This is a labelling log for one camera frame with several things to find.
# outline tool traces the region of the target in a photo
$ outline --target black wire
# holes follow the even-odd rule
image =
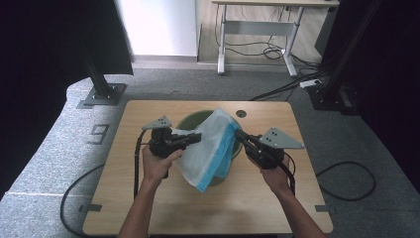
[[[293,163],[293,172],[292,172],[292,174],[294,175],[296,173],[296,164],[294,164],[294,160],[293,160],[293,158],[291,158],[291,156],[289,154],[287,154],[285,152],[284,152],[284,154],[287,155],[290,158],[291,162]]]
[[[244,15],[244,6],[243,5],[241,5],[241,13],[242,13],[242,16],[245,18],[245,20],[248,20],[247,17]]]
[[[289,95],[284,99],[284,101],[288,101],[288,99],[290,98],[290,96],[291,96],[291,94],[293,94],[293,90],[295,89],[296,87],[293,87],[291,90],[290,90],[290,93],[289,93]]]
[[[307,61],[307,60],[301,59],[301,58],[299,58],[299,57],[297,57],[295,55],[291,55],[291,56],[294,59],[294,61],[301,62],[301,63],[303,63],[304,65],[306,65],[308,67],[312,67],[312,68],[318,69],[320,66],[322,66],[322,64],[321,63],[318,63],[318,62]]]
[[[277,13],[277,9],[279,9],[279,7],[274,7],[274,11],[272,11],[271,15],[269,15],[268,21],[272,22],[272,19],[274,18],[275,14]]]
[[[279,14],[278,14],[278,22],[281,22],[281,18],[283,16],[284,9],[285,9],[285,7],[282,7],[281,8],[281,13],[280,13],[280,7],[278,7],[278,12],[279,12]]]
[[[278,92],[282,92],[282,91],[286,91],[286,90],[292,89],[292,88],[296,87],[297,85],[299,85],[299,82],[303,81],[304,79],[309,79],[309,78],[317,77],[319,75],[322,75],[323,73],[324,72],[321,71],[321,72],[310,73],[310,74],[307,74],[307,75],[302,75],[302,76],[294,79],[293,81],[291,81],[289,83],[286,83],[285,85],[283,85],[283,86],[281,86],[281,87],[279,87],[279,88],[277,88],[275,90],[272,90],[270,92],[266,92],[266,93],[261,94],[259,96],[255,96],[255,97],[251,98],[250,101],[256,101],[258,99],[269,97],[269,96],[272,96],[274,94],[277,94]]]
[[[61,205],[59,207],[59,219],[61,220],[62,225],[65,227],[65,229],[67,231],[69,231],[70,233],[77,235],[77,236],[81,236],[81,237],[99,237],[99,236],[90,236],[84,233],[80,233],[78,231],[73,230],[65,221],[64,218],[64,205],[65,205],[65,201],[67,200],[68,194],[71,192],[71,190],[84,178],[86,178],[88,175],[90,175],[91,173],[101,169],[102,167],[104,167],[105,164],[102,164],[98,167],[95,167],[94,169],[88,171],[86,174],[84,174],[83,176],[81,176],[80,178],[78,178],[74,183],[71,184],[71,186],[65,191],[64,195],[62,196],[62,200],[61,200]]]
[[[140,166],[140,147],[142,146],[143,136],[145,136],[147,130],[143,130],[137,139],[136,151],[134,152],[134,198],[136,198],[137,193],[139,192],[139,166]]]
[[[279,59],[281,59],[281,58],[283,57],[283,52],[281,51],[281,50],[282,50],[282,48],[281,48],[281,47],[279,47],[279,46],[276,46],[276,45],[274,45],[274,44],[271,44],[271,43],[270,43],[271,39],[272,39],[272,36],[270,36],[270,37],[269,37],[268,42],[266,43],[266,44],[268,45],[268,47],[267,47],[267,48],[265,48],[265,49],[262,51],[262,53],[263,53],[263,55],[264,55],[267,59],[269,59],[269,60],[279,60]],[[275,57],[275,58],[272,58],[272,57],[270,57],[270,56],[268,55],[268,54],[270,54],[270,53],[276,53],[276,54],[278,54],[278,56],[277,56],[277,57]]]
[[[280,94],[278,94],[278,93],[281,93],[281,92],[283,92],[283,91],[287,91],[287,90],[293,89],[293,88],[295,88],[295,87],[296,87],[296,85],[291,85],[291,86],[289,86],[289,87],[282,88],[281,90],[276,90],[276,92],[273,92],[271,95],[268,95],[268,96],[264,97],[264,98],[263,98],[263,99],[261,99],[260,101],[267,101],[267,100],[269,100],[269,99],[272,99],[272,98],[278,97],[278,96],[280,95]]]
[[[375,179],[373,173],[367,167],[365,167],[364,165],[359,164],[357,162],[340,162],[340,163],[336,163],[335,165],[332,165],[332,166],[328,167],[327,169],[321,171],[320,173],[316,174],[316,177],[319,177],[320,175],[322,175],[323,173],[329,171],[330,169],[332,169],[334,167],[337,167],[337,166],[340,166],[340,165],[345,165],[345,164],[357,165],[357,166],[359,166],[359,167],[361,167],[361,168],[363,168],[364,170],[367,171],[367,173],[370,175],[370,177],[371,177],[371,179],[373,181],[373,185],[371,186],[371,188],[369,189],[368,192],[366,192],[365,194],[363,194],[361,196],[358,196],[358,197],[347,198],[347,197],[338,196],[337,194],[334,194],[333,192],[331,192],[330,190],[326,189],[325,187],[323,187],[321,185],[320,185],[320,188],[325,193],[328,193],[329,195],[331,195],[333,197],[336,197],[336,198],[341,199],[341,200],[346,200],[346,201],[358,201],[358,200],[362,200],[362,199],[366,198],[367,196],[371,195],[373,193],[374,189],[376,188],[376,179]]]
[[[284,163],[279,163],[278,166],[286,173],[287,177],[290,181],[290,189],[293,195],[296,194],[295,188],[296,188],[296,181],[294,179],[294,174],[290,171],[290,169],[284,165]]]

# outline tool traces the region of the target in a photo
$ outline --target white wall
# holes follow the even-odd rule
[[[115,2],[132,55],[197,57],[196,0]]]

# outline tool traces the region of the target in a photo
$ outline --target gray mat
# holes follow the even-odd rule
[[[291,81],[287,72],[232,70],[220,76],[208,69],[158,68],[106,78],[128,84],[119,105],[78,109],[92,87],[88,78],[68,89],[61,115],[0,202],[1,237],[77,237],[60,222],[62,196],[75,180],[105,163],[129,100],[249,100]],[[270,100],[283,100],[287,95]],[[367,166],[377,180],[376,190],[361,201],[324,194],[334,224],[330,237],[420,237],[420,196],[365,122],[357,116],[313,110],[301,88],[293,91],[289,102],[315,172],[337,162],[354,161]],[[92,135],[95,125],[96,132],[107,128],[105,137]],[[65,203],[65,220],[78,232],[100,172],[83,179]],[[330,171],[319,182],[346,197],[362,194],[371,185],[367,173],[352,166]]]

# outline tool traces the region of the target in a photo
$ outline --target black curtain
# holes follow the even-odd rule
[[[420,190],[420,3],[368,2],[373,1],[380,5],[336,83],[355,90],[357,111]],[[339,49],[352,39],[346,27],[359,26],[361,18],[354,16],[363,12],[364,17],[368,2],[346,0],[340,6],[326,49],[328,59],[341,58]]]
[[[103,74],[133,74],[113,0],[0,3],[0,197],[60,114],[66,89],[89,76],[82,49]]]

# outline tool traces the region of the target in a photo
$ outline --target desk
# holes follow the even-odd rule
[[[292,109],[286,102],[130,101],[121,119],[83,231],[89,235],[117,234],[133,202],[134,151],[142,126],[163,114],[176,127],[190,113],[222,108],[249,134],[275,126],[303,142]],[[244,110],[247,116],[236,116]],[[145,134],[148,141],[150,132]],[[296,196],[321,229],[333,229],[325,201],[306,150],[288,150],[296,163]],[[157,190],[151,234],[269,234],[290,233],[281,206],[245,151],[232,162],[227,178],[204,193],[191,186],[176,166]]]
[[[338,0],[212,0],[213,3],[223,5],[222,22],[220,28],[220,48],[217,64],[219,74],[225,73],[225,35],[257,35],[257,36],[284,36],[288,37],[287,45],[282,50],[284,62],[290,76],[297,76],[296,69],[290,58],[291,49],[299,29],[305,7],[338,7]],[[228,21],[226,9],[228,5],[250,6],[290,6],[299,7],[294,22],[251,22],[251,21]]]

